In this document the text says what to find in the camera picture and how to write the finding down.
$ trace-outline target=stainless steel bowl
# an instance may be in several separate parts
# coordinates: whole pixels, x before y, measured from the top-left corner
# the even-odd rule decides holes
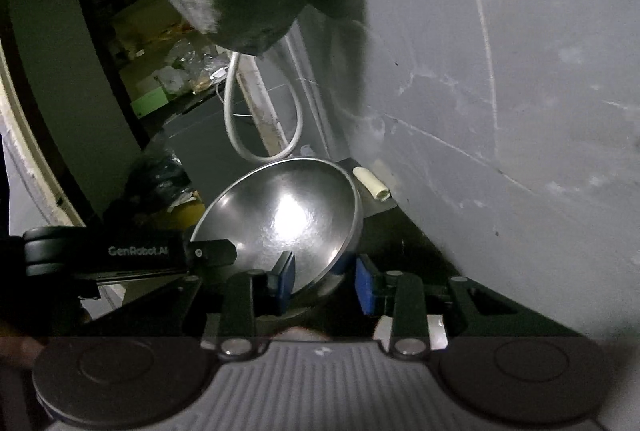
[[[230,240],[238,252],[220,281],[271,270],[282,251],[296,255],[294,293],[318,284],[354,251],[362,231],[360,196],[349,174],[315,158],[280,160],[240,178],[209,205],[192,241]]]

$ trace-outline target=white wall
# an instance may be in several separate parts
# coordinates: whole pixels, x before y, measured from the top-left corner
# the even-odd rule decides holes
[[[362,1],[300,18],[353,157],[463,273],[640,335],[640,0]]]
[[[52,225],[52,216],[46,211],[45,202],[29,179],[3,118],[0,118],[0,134],[6,177],[9,180],[9,234],[21,236],[34,227]]]
[[[38,107],[69,170],[101,213],[140,153],[86,29],[78,0],[8,0]]]

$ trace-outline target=metal bolt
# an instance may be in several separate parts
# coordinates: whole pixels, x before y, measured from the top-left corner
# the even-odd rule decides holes
[[[427,345],[415,337],[399,339],[395,343],[396,351],[402,355],[420,355],[427,349]]]
[[[398,285],[398,279],[402,275],[401,270],[387,270],[385,272],[386,285],[395,287]]]
[[[222,343],[220,349],[225,355],[229,355],[230,357],[244,355],[251,351],[251,343],[246,339],[227,339]]]

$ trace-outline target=white cable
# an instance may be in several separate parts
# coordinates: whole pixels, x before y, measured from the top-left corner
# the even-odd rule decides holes
[[[298,145],[300,142],[300,137],[302,136],[302,106],[300,106],[300,99],[296,94],[296,90],[294,90],[293,85],[288,82],[289,90],[291,91],[291,96],[293,97],[293,103],[296,107],[296,131],[293,134],[293,138],[289,145],[286,146],[280,153],[273,156],[257,156],[251,153],[240,141],[238,134],[236,133],[236,124],[234,123],[234,86],[236,84],[236,72],[238,70],[238,62],[240,60],[240,53],[233,52],[231,54],[231,62],[229,64],[228,73],[226,74],[226,83],[225,83],[225,100],[223,106],[223,116],[225,118],[225,128],[226,134],[229,137],[229,142],[231,146],[236,150],[242,158],[248,160],[249,162],[256,162],[258,164],[269,164],[270,162],[275,162],[276,160],[281,160],[286,158]]]
[[[216,84],[215,90],[216,90],[216,96],[220,99],[220,104],[222,104],[223,106],[225,105],[225,101],[222,100],[222,96],[220,95],[220,90],[218,89],[220,87],[220,84],[222,84],[222,82],[219,82]],[[253,117],[253,115],[245,115],[242,113],[234,113],[234,116],[247,116],[247,117]]]
[[[300,66],[300,61],[298,60],[298,56],[296,55],[296,51],[293,49],[293,44],[291,43],[291,39],[289,38],[289,34],[284,36],[284,40],[287,43],[287,48],[289,49],[289,55],[291,55],[291,59],[293,60],[293,66],[296,69],[296,73],[298,74],[298,80],[300,81],[300,85],[302,85],[302,90],[305,92],[306,100],[309,103],[309,109],[311,110],[311,115],[316,122],[316,126],[318,126],[318,134],[320,135],[320,141],[322,142],[322,147],[324,147],[324,151],[326,153],[326,157],[329,158],[329,146],[326,143],[326,138],[324,137],[324,130],[322,129],[322,124],[320,122],[320,116],[318,113],[318,104],[316,103],[316,98],[311,90],[309,90],[308,83],[306,81],[305,76],[302,74],[302,67]]]

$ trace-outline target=white tube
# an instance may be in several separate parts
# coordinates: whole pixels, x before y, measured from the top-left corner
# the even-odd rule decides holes
[[[289,82],[289,90],[291,91],[291,95],[293,97],[293,103],[296,107],[296,131],[293,134],[293,138],[289,145],[286,146],[280,153],[273,156],[257,156],[251,153],[240,141],[238,134],[236,133],[236,124],[234,123],[234,86],[236,84],[236,72],[238,71],[238,62],[240,60],[240,53],[233,52],[231,55],[231,62],[229,64],[228,74],[226,74],[226,83],[225,83],[225,100],[223,106],[223,116],[225,119],[225,128],[226,134],[229,137],[229,142],[231,146],[236,150],[236,153],[239,154],[245,160],[249,162],[256,162],[258,164],[269,164],[271,162],[275,162],[276,160],[281,160],[286,158],[298,145],[300,142],[300,137],[302,136],[302,106],[300,106],[300,99],[298,98],[296,91],[293,86]]]
[[[376,200],[384,202],[391,197],[391,192],[388,187],[378,180],[368,169],[365,169],[364,167],[354,167],[353,176],[355,176],[358,181],[369,190],[371,196]]]
[[[296,73],[298,74],[298,80],[300,81],[300,85],[302,86],[302,90],[305,92],[306,101],[309,103],[309,109],[311,110],[311,115],[313,115],[314,121],[318,126],[318,133],[320,135],[320,141],[322,142],[322,147],[324,148],[324,152],[326,153],[327,158],[331,158],[329,154],[329,146],[326,143],[326,138],[324,137],[324,130],[322,130],[322,124],[320,122],[320,116],[318,113],[318,104],[316,104],[316,99],[309,89],[305,76],[302,74],[302,66],[300,65],[300,61],[298,60],[298,56],[296,55],[296,51],[293,49],[293,43],[289,38],[289,34],[284,36],[284,40],[287,43],[287,48],[289,49],[289,55],[291,55],[291,59],[293,61],[293,66],[296,69]]]

